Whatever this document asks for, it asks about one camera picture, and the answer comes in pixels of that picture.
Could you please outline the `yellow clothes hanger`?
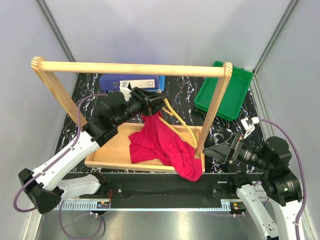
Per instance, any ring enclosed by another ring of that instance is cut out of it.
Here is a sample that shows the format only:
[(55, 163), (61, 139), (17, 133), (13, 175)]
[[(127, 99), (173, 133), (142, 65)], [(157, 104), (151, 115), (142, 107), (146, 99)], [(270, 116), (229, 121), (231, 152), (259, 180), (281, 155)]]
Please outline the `yellow clothes hanger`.
[(168, 128), (170, 128), (176, 135), (178, 135), (182, 141), (187, 142), (190, 146), (192, 146), (194, 149), (196, 149), (198, 147), (198, 143), (196, 140), (196, 137), (194, 135), (194, 133), (192, 132), (192, 130), (190, 129), (190, 127), (184, 122), (184, 120), (175, 112), (175, 110), (171, 107), (169, 101), (167, 100), (167, 98), (165, 98), (164, 100), (165, 103), (165, 107), (162, 107), (161, 109), (168, 113), (170, 116), (175, 117), (181, 124), (182, 126), (187, 130), (187, 132), (191, 135), (192, 137), (192, 141), (189, 141), (187, 138), (185, 138), (183, 135), (181, 135), (181, 133), (179, 131), (177, 131), (175, 129), (175, 127), (177, 127), (178, 125), (171, 125), (168, 122), (166, 122), (161, 116), (159, 116), (159, 120), (166, 125)]

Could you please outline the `red t shirt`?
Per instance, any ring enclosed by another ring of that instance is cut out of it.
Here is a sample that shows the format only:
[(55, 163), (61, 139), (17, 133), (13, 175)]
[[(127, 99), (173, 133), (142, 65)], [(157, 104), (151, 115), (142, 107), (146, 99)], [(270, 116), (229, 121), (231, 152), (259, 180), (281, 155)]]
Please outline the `red t shirt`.
[(143, 116), (142, 130), (128, 136), (130, 160), (133, 164), (158, 159), (172, 166), (180, 177), (191, 182), (202, 175), (202, 163), (195, 158), (195, 149), (165, 125), (160, 112)]

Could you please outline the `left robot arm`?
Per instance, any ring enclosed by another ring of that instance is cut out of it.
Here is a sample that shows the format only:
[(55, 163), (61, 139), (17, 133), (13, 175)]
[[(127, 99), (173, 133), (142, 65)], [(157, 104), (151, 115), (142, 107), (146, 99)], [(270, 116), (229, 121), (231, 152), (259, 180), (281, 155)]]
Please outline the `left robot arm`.
[(67, 181), (63, 178), (80, 161), (117, 135), (120, 125), (137, 114), (155, 115), (165, 106), (167, 94), (126, 87), (115, 96), (103, 96), (105, 98), (94, 109), (93, 117), (83, 126), (78, 126), (76, 137), (67, 146), (34, 170), (24, 168), (19, 172), (21, 189), (13, 200), (16, 211), (23, 212), (17, 205), (21, 193), (28, 196), (33, 209), (40, 214), (50, 212), (68, 198), (81, 195), (103, 198), (108, 193), (108, 186), (98, 174)]

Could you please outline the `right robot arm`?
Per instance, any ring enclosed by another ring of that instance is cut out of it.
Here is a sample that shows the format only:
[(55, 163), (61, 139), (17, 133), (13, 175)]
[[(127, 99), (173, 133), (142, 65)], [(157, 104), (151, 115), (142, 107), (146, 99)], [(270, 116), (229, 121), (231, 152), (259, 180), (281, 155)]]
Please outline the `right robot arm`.
[(222, 164), (242, 161), (262, 171), (261, 186), (273, 207), (272, 219), (257, 193), (248, 174), (236, 173), (229, 177), (227, 193), (239, 198), (250, 214), (263, 240), (301, 240), (296, 232), (296, 220), (302, 206), (302, 189), (298, 178), (289, 169), (292, 153), (286, 140), (269, 137), (262, 148), (254, 148), (242, 135), (234, 134), (224, 143), (207, 147), (203, 154)]

